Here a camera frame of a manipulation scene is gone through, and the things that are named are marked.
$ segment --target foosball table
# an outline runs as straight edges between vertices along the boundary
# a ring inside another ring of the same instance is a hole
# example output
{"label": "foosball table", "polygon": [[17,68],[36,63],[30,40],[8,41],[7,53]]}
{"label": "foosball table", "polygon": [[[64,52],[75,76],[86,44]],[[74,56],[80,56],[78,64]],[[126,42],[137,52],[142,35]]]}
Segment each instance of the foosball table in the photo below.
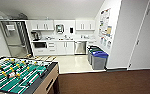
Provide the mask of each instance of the foosball table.
{"label": "foosball table", "polygon": [[58,62],[1,57],[0,94],[58,94],[58,75]]}

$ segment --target tile floor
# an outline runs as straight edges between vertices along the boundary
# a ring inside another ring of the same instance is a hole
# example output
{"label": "tile floor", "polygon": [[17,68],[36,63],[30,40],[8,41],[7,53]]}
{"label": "tile floor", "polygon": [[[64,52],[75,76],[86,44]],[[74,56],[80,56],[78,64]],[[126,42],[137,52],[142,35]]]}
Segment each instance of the tile floor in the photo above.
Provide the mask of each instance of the tile floor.
{"label": "tile floor", "polygon": [[72,56],[52,56],[56,57],[54,61],[59,62],[59,73],[84,73],[84,72],[100,72],[105,70],[93,70],[89,64],[87,55],[72,55]]}

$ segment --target faucet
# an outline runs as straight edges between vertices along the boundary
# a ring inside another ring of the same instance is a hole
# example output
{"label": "faucet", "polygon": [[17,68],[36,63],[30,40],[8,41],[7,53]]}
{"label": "faucet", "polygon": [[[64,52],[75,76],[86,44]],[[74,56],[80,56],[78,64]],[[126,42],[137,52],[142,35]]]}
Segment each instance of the faucet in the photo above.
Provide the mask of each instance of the faucet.
{"label": "faucet", "polygon": [[67,38],[67,35],[65,35],[64,37]]}

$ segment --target upper cabinet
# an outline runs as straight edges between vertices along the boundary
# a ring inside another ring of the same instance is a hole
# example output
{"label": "upper cabinet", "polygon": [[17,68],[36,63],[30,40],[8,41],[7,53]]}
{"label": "upper cabinet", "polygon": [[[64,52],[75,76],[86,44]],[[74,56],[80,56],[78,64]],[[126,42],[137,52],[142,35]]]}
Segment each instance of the upper cabinet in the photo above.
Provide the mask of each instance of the upper cabinet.
{"label": "upper cabinet", "polygon": [[31,20],[32,30],[54,30],[53,20]]}
{"label": "upper cabinet", "polygon": [[76,30],[95,30],[95,21],[76,20]]}

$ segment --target bulletin board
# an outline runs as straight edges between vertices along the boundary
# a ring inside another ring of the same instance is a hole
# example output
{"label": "bulletin board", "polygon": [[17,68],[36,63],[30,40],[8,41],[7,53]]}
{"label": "bulletin board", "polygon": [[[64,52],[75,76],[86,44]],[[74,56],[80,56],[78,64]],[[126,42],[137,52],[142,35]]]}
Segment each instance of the bulletin board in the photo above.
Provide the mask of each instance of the bulletin board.
{"label": "bulletin board", "polygon": [[112,26],[108,25],[110,19],[110,10],[111,8],[101,11],[98,35],[101,38],[101,44],[103,46],[107,46],[107,48],[111,47],[111,41],[109,39],[112,39]]}

